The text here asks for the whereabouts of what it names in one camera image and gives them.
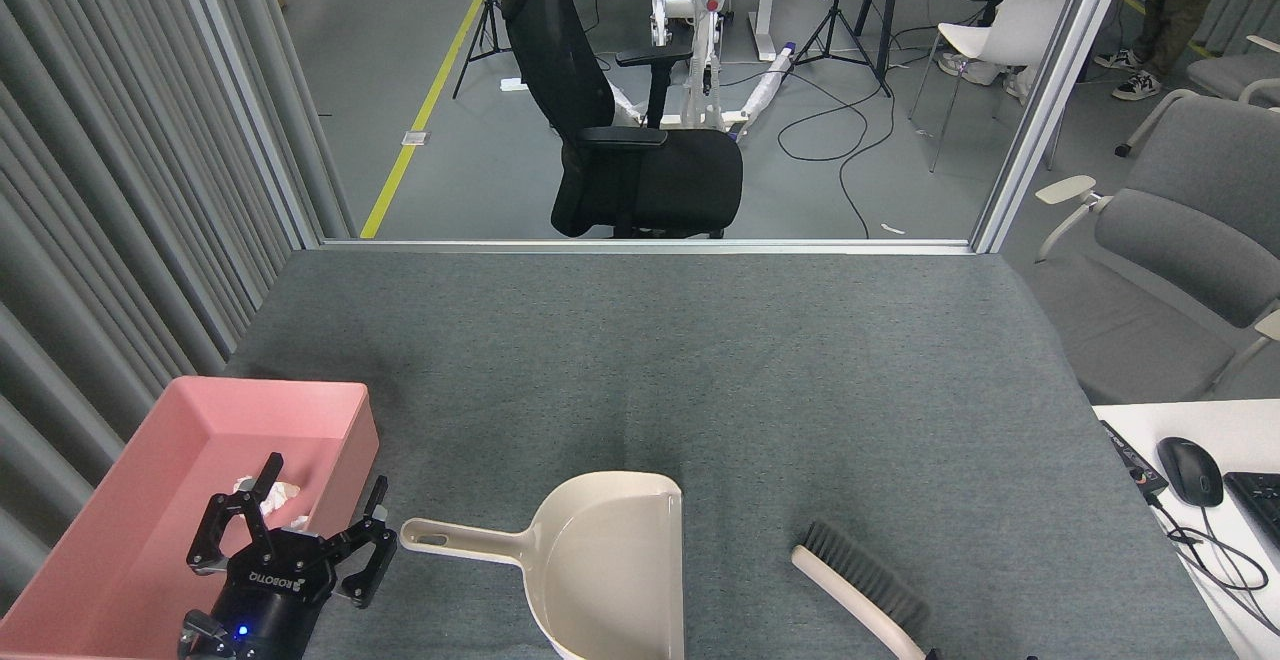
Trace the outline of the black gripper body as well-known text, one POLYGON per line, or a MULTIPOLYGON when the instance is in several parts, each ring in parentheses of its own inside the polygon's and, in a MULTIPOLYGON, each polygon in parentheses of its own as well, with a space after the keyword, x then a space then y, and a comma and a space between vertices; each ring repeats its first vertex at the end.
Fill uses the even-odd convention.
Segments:
POLYGON ((186 629, 182 659, 301 659, 337 582, 317 533, 269 531, 236 553, 212 606, 215 636, 186 629))

